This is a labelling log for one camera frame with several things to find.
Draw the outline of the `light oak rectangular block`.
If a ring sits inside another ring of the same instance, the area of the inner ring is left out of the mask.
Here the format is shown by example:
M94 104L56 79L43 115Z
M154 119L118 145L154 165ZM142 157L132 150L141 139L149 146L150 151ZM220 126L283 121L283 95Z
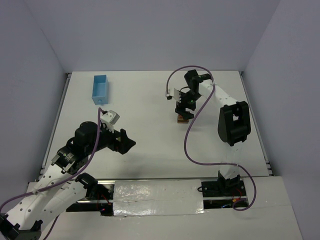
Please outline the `light oak rectangular block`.
M185 119L184 119L183 116L181 116L181 115L178 115L178 116L177 116L177 120L178 120L178 121L185 121Z

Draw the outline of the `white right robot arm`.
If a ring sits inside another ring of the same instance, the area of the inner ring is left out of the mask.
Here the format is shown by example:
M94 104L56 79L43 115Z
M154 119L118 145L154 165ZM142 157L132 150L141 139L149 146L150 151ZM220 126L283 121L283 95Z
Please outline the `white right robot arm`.
M214 83L213 75L207 71L199 74L192 69L186 72L184 80L188 91L174 90L173 98L176 100L175 112L183 121L191 120L187 128L183 150L188 160L201 166L220 166L217 177L219 192L234 189L240 184L239 161L236 155L240 151L240 143L247 140L251 133L250 109L246 101L238 101L229 96L222 88ZM206 104L215 100L219 107L217 121L217 135L226 145L226 162L204 163L191 158L187 150L189 133L196 118L200 115Z

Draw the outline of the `blue wooden drawer box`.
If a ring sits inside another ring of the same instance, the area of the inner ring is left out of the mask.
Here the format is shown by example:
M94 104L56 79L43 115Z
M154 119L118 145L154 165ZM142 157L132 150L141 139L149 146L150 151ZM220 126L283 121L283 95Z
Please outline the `blue wooden drawer box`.
M109 81L105 74L94 76L91 98L95 105L109 103Z

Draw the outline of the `walnut base block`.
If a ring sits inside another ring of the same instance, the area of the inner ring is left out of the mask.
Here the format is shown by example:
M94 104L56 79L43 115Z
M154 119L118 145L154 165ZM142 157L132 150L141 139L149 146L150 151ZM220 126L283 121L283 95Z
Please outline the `walnut base block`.
M177 120L177 123L178 123L178 124L188 124L188 123L189 123L189 120L178 119L178 120Z

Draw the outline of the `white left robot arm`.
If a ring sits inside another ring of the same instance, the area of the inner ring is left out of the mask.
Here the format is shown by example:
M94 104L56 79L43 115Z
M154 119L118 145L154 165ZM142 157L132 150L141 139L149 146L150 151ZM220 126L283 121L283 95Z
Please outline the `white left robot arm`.
M60 148L33 190L19 196L19 203L0 215L0 232L7 240L38 240L47 225L72 204L90 199L98 180L81 172L95 152L108 148L126 154L136 142L124 129L109 130L106 123L86 121Z

